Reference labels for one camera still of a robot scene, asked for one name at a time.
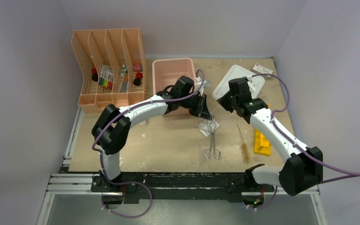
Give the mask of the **pink plastic bin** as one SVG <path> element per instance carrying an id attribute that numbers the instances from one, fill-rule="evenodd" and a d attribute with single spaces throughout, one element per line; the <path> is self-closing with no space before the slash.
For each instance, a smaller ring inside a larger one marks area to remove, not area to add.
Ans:
<path id="1" fill-rule="evenodd" d="M 195 82 L 195 68 L 191 58 L 161 59 L 152 63 L 153 91 L 156 94 L 186 76 Z"/>

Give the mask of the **metal crucible tongs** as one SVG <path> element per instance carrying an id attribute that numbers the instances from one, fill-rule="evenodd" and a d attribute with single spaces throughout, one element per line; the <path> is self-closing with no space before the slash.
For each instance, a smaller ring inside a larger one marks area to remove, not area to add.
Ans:
<path id="1" fill-rule="evenodd" d="M 221 151 L 216 147 L 215 131 L 217 129 L 217 124 L 214 117 L 212 117 L 212 120 L 207 121 L 207 129 L 210 134 L 210 146 L 204 150 L 204 157 L 210 159 L 211 155 L 213 155 L 216 160 L 220 160 Z"/>

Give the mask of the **yellow test tube rack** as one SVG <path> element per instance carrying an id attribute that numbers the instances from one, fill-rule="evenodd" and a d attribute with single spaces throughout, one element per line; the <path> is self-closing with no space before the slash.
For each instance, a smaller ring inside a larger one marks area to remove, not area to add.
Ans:
<path id="1" fill-rule="evenodd" d="M 271 143 L 257 129 L 255 129 L 253 153 L 269 157 L 271 155 Z"/>

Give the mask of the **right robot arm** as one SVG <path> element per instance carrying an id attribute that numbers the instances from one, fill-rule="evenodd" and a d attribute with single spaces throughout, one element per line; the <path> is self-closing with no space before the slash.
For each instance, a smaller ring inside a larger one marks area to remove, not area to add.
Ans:
<path id="1" fill-rule="evenodd" d="M 222 79 L 225 90 L 216 99 L 227 111 L 236 112 L 248 124 L 260 131 L 278 152 L 282 168 L 258 166 L 244 178 L 251 191 L 262 184 L 279 186 L 290 196 L 295 196 L 323 181 L 323 153 L 318 147 L 308 147 L 290 133 L 274 116 L 260 98 L 252 98 L 247 77 Z"/>

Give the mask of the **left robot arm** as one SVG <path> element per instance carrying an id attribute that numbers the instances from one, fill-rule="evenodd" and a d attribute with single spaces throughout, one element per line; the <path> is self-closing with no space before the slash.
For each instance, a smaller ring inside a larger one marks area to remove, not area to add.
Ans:
<path id="1" fill-rule="evenodd" d="M 203 93 L 210 82 L 198 77 L 195 82 L 181 76 L 175 84 L 140 103 L 125 107 L 110 104 L 105 107 L 92 128 L 94 143 L 92 149 L 100 155 L 100 175 L 104 177 L 103 186 L 110 192 L 121 186 L 120 151 L 125 146 L 130 129 L 150 118 L 187 109 L 189 114 L 198 118 L 212 120 L 207 108 L 207 96 Z"/>

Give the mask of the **clear plastic bag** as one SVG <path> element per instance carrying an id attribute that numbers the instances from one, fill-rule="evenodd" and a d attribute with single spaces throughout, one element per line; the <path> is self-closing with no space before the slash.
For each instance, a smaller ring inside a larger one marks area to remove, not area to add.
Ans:
<path id="1" fill-rule="evenodd" d="M 205 137 L 208 137 L 219 127 L 219 124 L 215 120 L 203 120 L 196 127 Z"/>

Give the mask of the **white plastic lid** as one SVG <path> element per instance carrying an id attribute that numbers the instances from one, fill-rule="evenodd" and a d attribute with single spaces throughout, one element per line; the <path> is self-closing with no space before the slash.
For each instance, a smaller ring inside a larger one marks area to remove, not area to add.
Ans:
<path id="1" fill-rule="evenodd" d="M 252 79 L 254 80 L 254 83 L 256 84 L 256 91 L 251 92 L 252 98 L 257 98 L 260 91 L 263 89 L 263 86 L 265 84 L 265 79 L 262 76 L 256 76 L 253 77 L 255 73 L 239 66 L 239 65 L 233 65 L 230 67 L 230 69 L 227 71 L 225 76 L 222 78 L 222 80 L 219 82 L 217 87 L 214 89 L 212 93 L 212 97 L 215 100 L 218 100 L 221 98 L 225 93 L 227 93 L 229 89 L 228 82 L 235 78 L 242 78 L 247 76 L 252 76 Z"/>

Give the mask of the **white slide box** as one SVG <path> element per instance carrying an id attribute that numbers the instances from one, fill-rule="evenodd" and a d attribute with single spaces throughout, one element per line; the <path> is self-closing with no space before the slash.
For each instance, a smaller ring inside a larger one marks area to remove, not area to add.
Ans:
<path id="1" fill-rule="evenodd" d="M 255 74 L 267 74 L 267 75 L 264 75 L 264 79 L 268 80 L 271 78 L 271 75 L 274 74 L 274 71 L 261 65 L 261 64 L 255 64 L 253 67 L 252 67 L 252 71 L 255 73 Z"/>

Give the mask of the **pink box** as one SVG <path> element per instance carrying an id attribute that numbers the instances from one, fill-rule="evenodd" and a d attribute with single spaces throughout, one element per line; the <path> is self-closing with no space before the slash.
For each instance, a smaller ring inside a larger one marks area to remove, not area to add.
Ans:
<path id="1" fill-rule="evenodd" d="M 143 70 L 142 64 L 133 64 L 133 71 L 141 72 Z"/>

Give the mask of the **green capped tube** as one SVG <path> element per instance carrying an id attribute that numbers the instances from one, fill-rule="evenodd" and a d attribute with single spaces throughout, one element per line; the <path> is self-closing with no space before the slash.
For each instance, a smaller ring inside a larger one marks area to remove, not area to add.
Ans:
<path id="1" fill-rule="evenodd" d="M 120 74 L 120 83 L 119 83 L 119 93 L 126 92 L 128 88 L 127 82 L 127 66 L 122 65 L 121 74 Z"/>

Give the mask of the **coloured marker pack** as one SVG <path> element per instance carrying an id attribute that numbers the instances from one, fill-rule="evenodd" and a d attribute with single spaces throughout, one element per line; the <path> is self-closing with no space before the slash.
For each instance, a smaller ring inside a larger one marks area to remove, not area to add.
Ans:
<path id="1" fill-rule="evenodd" d="M 99 84 L 105 89 L 112 89 L 113 87 L 113 70 L 109 65 L 103 64 L 99 77 Z"/>

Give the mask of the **peach desk organizer rack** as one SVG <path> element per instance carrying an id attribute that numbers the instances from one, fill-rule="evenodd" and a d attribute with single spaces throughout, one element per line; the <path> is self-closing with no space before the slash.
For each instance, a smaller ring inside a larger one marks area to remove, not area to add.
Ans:
<path id="1" fill-rule="evenodd" d="M 80 66 L 83 84 L 78 106 L 86 114 L 100 113 L 109 104 L 128 106 L 147 97 L 147 63 L 139 28 L 107 30 L 75 30 L 71 45 Z M 92 80 L 92 69 L 100 77 L 103 64 L 113 70 L 113 87 L 105 89 Z M 133 85 L 133 64 L 142 64 L 141 85 Z M 122 65 L 127 66 L 127 91 L 119 93 Z"/>

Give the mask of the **red black bottle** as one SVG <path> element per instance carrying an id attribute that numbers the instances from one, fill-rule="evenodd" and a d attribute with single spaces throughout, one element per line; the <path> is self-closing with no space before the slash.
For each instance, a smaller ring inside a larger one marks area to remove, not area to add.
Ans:
<path id="1" fill-rule="evenodd" d="M 93 69 L 92 69 L 92 80 L 93 80 L 94 82 L 97 82 L 97 81 L 98 81 L 98 78 L 99 78 L 99 76 L 98 76 L 98 71 L 97 71 L 96 68 L 93 68 Z"/>

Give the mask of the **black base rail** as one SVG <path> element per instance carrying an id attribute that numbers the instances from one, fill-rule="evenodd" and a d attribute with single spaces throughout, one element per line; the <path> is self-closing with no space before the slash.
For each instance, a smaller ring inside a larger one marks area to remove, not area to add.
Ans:
<path id="1" fill-rule="evenodd" d="M 121 183 L 109 184 L 99 174 L 92 176 L 91 191 L 118 193 L 126 204 L 140 200 L 224 200 L 229 203 L 263 203 L 264 193 L 274 186 L 253 181 L 244 172 L 121 172 Z"/>

